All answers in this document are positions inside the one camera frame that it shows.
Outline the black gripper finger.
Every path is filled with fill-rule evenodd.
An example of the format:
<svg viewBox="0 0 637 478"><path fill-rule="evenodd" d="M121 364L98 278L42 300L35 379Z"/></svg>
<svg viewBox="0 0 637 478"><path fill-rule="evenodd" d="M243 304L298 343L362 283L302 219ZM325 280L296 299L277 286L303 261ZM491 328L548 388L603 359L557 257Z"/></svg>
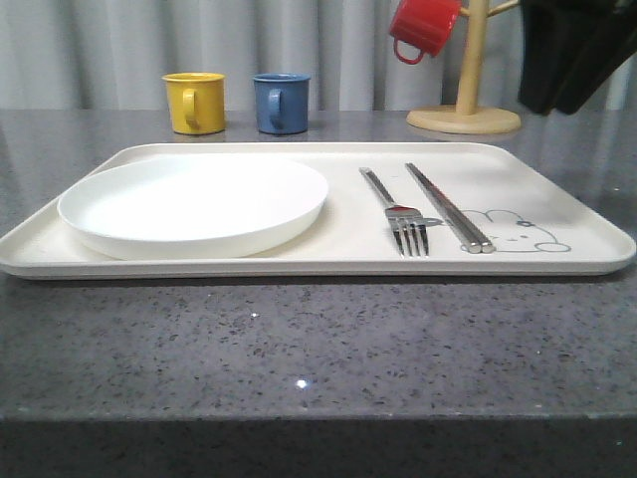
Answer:
<svg viewBox="0 0 637 478"><path fill-rule="evenodd" d="M636 53L636 2L604 1L611 8L571 68L555 107L576 113L628 58Z"/></svg>
<svg viewBox="0 0 637 478"><path fill-rule="evenodd" d="M519 101L535 114L553 108L576 57L612 1L522 1L524 54Z"/></svg>

